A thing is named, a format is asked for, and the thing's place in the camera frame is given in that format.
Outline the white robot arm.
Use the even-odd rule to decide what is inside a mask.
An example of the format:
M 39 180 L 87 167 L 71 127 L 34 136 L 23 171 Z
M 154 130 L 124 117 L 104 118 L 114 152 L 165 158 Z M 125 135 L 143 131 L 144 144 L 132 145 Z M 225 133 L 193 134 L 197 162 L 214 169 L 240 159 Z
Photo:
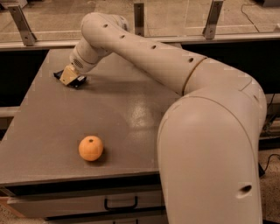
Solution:
M 169 224 L 263 224 L 259 136 L 267 101 L 250 75 L 206 56 L 131 34 L 122 16 L 88 13 L 61 82 L 116 53 L 179 94 L 157 134 Z

